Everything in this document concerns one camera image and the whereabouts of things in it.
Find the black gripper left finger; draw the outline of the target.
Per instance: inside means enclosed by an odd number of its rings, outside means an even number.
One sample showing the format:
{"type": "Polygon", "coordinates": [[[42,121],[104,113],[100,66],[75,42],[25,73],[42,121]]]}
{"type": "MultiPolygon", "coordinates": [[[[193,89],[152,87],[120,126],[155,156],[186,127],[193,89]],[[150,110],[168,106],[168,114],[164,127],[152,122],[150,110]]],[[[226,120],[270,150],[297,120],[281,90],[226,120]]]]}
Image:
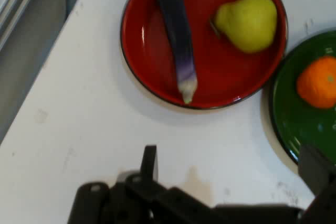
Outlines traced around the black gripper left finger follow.
{"type": "Polygon", "coordinates": [[[77,190],[68,223],[217,223],[214,210],[173,187],[154,179],[155,145],[144,149],[138,172],[109,187],[91,182],[77,190]]]}

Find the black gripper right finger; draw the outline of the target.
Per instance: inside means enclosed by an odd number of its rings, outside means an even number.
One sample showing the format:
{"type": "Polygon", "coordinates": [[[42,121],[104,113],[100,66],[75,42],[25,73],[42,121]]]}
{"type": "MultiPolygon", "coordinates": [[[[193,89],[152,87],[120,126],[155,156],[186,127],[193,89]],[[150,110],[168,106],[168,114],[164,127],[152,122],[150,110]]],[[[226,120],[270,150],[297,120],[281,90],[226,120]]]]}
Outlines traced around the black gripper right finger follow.
{"type": "Polygon", "coordinates": [[[299,223],[335,223],[335,165],[317,148],[303,145],[298,173],[314,194],[299,223]]]}

